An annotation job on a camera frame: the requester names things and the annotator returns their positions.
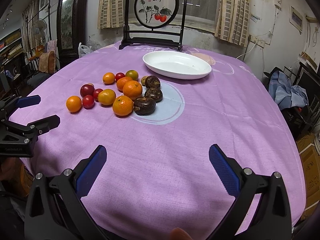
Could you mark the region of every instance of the checkered curtain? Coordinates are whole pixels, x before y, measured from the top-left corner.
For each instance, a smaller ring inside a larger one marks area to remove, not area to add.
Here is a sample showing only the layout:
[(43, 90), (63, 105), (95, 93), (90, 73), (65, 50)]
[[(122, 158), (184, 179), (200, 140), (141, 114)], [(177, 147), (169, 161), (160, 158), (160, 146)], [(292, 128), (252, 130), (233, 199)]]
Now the checkered curtain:
[(33, 32), (34, 24), (39, 20), (38, 12), (39, 12), (39, 0), (32, 0), (22, 14), (23, 48), (25, 52), (29, 52), (30, 50), (34, 49), (35, 47), (41, 44), (41, 37), (36, 36)]
[(100, 0), (98, 29), (122, 27), (123, 0)]
[(248, 45), (249, 0), (220, 0), (215, 35), (243, 47)]

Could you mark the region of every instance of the plate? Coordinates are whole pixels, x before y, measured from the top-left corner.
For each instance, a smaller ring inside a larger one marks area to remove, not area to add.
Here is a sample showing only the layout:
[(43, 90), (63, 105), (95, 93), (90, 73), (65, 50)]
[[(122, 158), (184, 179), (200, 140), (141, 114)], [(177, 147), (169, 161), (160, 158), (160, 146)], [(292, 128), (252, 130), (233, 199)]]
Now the plate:
[(177, 79), (203, 78), (212, 70), (204, 60), (178, 51), (153, 51), (143, 61), (152, 71)]

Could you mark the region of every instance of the metal bolt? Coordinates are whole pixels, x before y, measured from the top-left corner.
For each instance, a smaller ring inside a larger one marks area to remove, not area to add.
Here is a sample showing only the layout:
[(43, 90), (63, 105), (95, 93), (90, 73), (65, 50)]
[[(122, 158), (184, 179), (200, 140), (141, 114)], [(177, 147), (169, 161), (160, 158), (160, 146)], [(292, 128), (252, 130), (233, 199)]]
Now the metal bolt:
[(36, 179), (41, 179), (42, 178), (42, 173), (38, 173), (37, 175), (36, 175)]
[(72, 169), (66, 169), (63, 171), (63, 175), (69, 176), (72, 173)]
[(251, 175), (252, 174), (252, 170), (250, 168), (245, 168), (243, 171), (247, 175)]
[(280, 174), (279, 172), (277, 172), (277, 171), (274, 173), (274, 176), (275, 176), (277, 179), (281, 178), (281, 174)]

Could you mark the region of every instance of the purple tablecloth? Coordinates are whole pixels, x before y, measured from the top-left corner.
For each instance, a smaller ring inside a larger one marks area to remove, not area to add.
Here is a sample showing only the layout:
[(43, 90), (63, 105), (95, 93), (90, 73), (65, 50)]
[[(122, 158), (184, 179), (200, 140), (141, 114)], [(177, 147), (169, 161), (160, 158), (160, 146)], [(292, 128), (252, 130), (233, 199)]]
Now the purple tablecloth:
[[(152, 115), (118, 118), (98, 103), (70, 114), (67, 98), (79, 96), (86, 83), (121, 95), (115, 84), (102, 83), (106, 72), (134, 69), (140, 77), (154, 74), (142, 56), (161, 48), (118, 46), (102, 48), (63, 68), (32, 92), (41, 96), (39, 105), (12, 115), (12, 121), (23, 125), (53, 114), (61, 119), (58, 128), (39, 137), (35, 157), (23, 160), (34, 174), (52, 176), (74, 168), (101, 144), (107, 149), (107, 162), (82, 198), (100, 226), (129, 240), (164, 240), (180, 227), (201, 240), (234, 201), (209, 161), (209, 147), (217, 143), (228, 157), (256, 174), (279, 171), (292, 224), (297, 222), (305, 206), (305, 182), (295, 142), (261, 82), (235, 58), (185, 47), (184, 52), (206, 60), (213, 71), (193, 81), (156, 74), (164, 100)], [(258, 198), (240, 230), (248, 227)]]

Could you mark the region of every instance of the blue pad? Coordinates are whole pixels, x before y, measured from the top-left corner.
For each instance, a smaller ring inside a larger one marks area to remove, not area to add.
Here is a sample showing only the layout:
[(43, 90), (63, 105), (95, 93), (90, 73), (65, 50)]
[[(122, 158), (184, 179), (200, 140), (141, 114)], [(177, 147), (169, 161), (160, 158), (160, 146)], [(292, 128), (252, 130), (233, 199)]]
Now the blue pad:
[(209, 159), (228, 194), (237, 197), (240, 193), (239, 178), (215, 145), (209, 149)]
[(16, 107), (24, 108), (27, 106), (34, 106), (39, 104), (41, 101), (41, 97), (39, 95), (26, 97), (26, 98), (19, 98), (16, 102)]
[(76, 194), (79, 198), (88, 195), (106, 161), (107, 150), (102, 145), (99, 145), (96, 150), (96, 154), (84, 168), (76, 181)]

